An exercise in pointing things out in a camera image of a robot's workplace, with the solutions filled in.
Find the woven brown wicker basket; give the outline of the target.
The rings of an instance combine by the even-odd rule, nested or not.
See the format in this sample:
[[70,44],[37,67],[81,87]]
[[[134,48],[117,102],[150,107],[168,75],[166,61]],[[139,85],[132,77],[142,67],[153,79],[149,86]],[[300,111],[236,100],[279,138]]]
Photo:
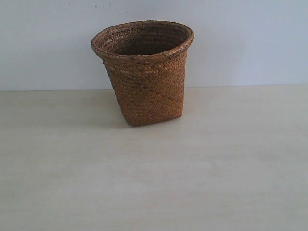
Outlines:
[[188,26],[162,20],[123,23],[93,37],[92,50],[105,66],[129,125],[182,116],[187,52],[193,40]]

